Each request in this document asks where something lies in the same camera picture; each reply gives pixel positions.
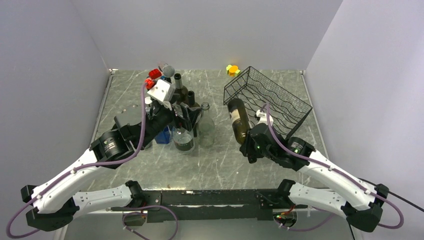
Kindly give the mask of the clear round bottle front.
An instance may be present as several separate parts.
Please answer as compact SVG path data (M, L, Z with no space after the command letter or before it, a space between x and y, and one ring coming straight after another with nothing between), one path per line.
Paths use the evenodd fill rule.
M192 130L186 130L184 127L173 127L171 136L173 143L179 152L189 154L194 150L195 139Z

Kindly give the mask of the dark wine bottle black neck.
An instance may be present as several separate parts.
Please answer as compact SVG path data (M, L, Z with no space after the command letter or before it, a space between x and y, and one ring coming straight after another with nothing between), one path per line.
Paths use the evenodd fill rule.
M196 102L196 96L194 91L189 90L186 99L189 110L194 111L196 113L200 113L202 111L199 103Z

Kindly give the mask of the dark green wine bottle front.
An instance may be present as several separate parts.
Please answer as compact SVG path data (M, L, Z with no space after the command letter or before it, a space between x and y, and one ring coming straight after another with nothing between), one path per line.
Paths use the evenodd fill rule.
M242 145L252 128L246 111L245 104L240 98L233 98L227 103L229 118L236 141Z

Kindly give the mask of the clear glass bottle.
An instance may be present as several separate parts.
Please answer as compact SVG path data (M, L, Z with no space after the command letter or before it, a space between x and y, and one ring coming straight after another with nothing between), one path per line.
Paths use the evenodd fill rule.
M199 145L208 148L215 141L215 123L211 117L210 104L203 102L201 105L201 119L198 122Z

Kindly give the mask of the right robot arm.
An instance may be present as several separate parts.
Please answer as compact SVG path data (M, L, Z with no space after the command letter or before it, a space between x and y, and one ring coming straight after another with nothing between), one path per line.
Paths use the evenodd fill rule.
M325 191L284 179L274 197L279 206L317 207L343 217L355 228L368 233L381 226L383 204L389 192L385 185L372 186L354 177L299 137L281 139L267 123L261 122L253 128L235 126L233 132L240 152L250 163L267 158L329 188Z

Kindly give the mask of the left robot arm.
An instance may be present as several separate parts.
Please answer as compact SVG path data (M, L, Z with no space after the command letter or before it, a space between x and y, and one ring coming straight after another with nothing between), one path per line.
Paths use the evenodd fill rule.
M143 150L169 125L193 127L199 107L182 103L170 108L153 101L149 107L131 105L114 118L113 127L90 144L69 167L48 182L21 189L22 200L31 205L26 222L37 230L50 232L81 215L106 208L137 210L147 199L138 182L98 191L83 188L95 178L117 169L136 150Z

